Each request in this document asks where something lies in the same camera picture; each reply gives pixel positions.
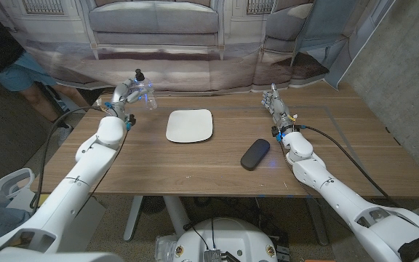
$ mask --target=person's leg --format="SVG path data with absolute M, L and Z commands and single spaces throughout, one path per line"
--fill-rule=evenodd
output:
M 73 87 L 67 87 L 60 84 L 55 84 L 52 86 L 56 91 L 63 93 L 65 96 L 70 98 L 75 104 L 80 107 L 89 106 L 89 104 L 85 101 L 84 97 L 82 97 L 77 91 L 77 89 Z
M 41 93 L 40 89 L 33 83 L 26 90 L 19 91 L 21 95 L 35 108 L 42 116 L 51 122 L 57 119 L 57 113 L 51 103 Z

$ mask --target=person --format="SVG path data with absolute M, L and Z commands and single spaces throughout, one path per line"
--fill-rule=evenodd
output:
M 71 87 L 57 84 L 45 70 L 11 36 L 0 22 L 0 83 L 9 91 L 19 92 L 42 116 L 51 122 L 58 118 L 52 104 L 42 94 L 35 82 L 51 86 L 80 107 L 89 106 L 80 93 Z M 59 145 L 68 137 L 72 126 L 59 123 Z

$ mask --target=concrete wall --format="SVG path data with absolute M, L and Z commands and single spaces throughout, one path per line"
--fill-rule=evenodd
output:
M 343 81 L 419 164 L 419 1 L 396 1 Z

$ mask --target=screw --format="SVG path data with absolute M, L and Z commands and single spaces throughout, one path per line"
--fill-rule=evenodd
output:
M 181 256 L 183 254 L 183 246 L 178 246 L 176 249 L 175 249 L 175 255 L 176 256 Z
M 272 247 L 272 246 L 268 246 L 267 248 L 266 248 L 266 252 L 268 253 L 268 255 L 270 255 L 270 256 L 273 256 L 275 253 L 276 253 L 276 251 L 274 251 L 274 247 Z

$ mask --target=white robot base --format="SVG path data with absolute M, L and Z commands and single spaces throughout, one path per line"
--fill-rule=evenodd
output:
M 237 218 L 213 218 L 194 228 L 179 240 L 175 235 L 157 237 L 156 261 L 277 262 L 273 242 L 251 223 Z

